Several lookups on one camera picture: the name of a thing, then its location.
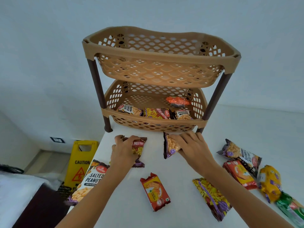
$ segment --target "wall socket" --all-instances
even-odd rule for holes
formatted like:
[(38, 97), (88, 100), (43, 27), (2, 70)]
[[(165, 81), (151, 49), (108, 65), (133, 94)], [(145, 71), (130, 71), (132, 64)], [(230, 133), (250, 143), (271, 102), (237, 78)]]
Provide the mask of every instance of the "wall socket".
[(53, 142), (65, 143), (62, 138), (55, 138), (55, 137), (50, 137), (50, 138), (52, 139)]

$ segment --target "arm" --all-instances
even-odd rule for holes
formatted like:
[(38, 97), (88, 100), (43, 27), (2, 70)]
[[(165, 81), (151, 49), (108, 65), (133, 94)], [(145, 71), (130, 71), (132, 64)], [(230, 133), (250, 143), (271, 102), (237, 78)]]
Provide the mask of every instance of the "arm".
[(139, 137), (131, 136), (126, 141), (121, 135), (115, 137), (112, 146), (111, 167), (93, 189), (61, 220), (56, 228), (91, 228), (99, 219), (110, 196), (131, 169), (137, 154), (132, 152), (132, 142)]
[(181, 146), (179, 153), (188, 164), (227, 198), (250, 228), (293, 227), (216, 163), (201, 133), (190, 131), (170, 136)]

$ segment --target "brown plastic basket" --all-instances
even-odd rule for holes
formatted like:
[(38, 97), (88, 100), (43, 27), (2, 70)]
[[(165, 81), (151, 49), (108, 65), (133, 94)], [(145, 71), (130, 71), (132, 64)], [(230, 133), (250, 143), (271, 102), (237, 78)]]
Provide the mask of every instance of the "brown plastic basket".
[(204, 33), (164, 33), (131, 26), (109, 27), (84, 38), (87, 59), (105, 75), (132, 83), (203, 88), (219, 74), (233, 73), (241, 54)]
[[(116, 111), (120, 104), (123, 103), (140, 109), (179, 109), (170, 106), (166, 101), (166, 97), (168, 96), (187, 97), (191, 100), (192, 105), (188, 105), (183, 109), (190, 110), (190, 115), (193, 120), (155, 119)], [(207, 107), (207, 102), (203, 91), (199, 88), (184, 89), (180, 87), (164, 87), (115, 80), (107, 90), (105, 100), (107, 102), (107, 108), (101, 109), (102, 114), (105, 117), (111, 115), (115, 122), (123, 126), (148, 131), (172, 132), (193, 130), (196, 125), (198, 128), (203, 128), (207, 124), (207, 121), (202, 119)]]

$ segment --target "red warning triangle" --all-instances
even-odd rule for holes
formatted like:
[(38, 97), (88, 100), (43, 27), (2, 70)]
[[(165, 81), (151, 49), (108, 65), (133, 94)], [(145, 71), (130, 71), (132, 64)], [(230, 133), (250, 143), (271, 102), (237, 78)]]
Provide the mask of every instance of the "red warning triangle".
[(74, 178), (72, 181), (82, 181), (83, 177), (85, 175), (85, 172), (83, 171), (83, 168), (81, 167), (78, 172), (75, 174)]

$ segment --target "person's left hand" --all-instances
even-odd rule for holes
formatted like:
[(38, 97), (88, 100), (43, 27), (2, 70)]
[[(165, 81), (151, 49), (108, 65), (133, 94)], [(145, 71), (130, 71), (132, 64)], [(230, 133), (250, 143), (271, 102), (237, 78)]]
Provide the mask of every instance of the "person's left hand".
[(122, 135), (115, 137), (116, 145), (112, 145), (110, 169), (115, 168), (123, 179), (138, 159), (138, 154), (133, 154), (132, 142), (140, 138), (132, 135), (123, 142), (122, 137)]

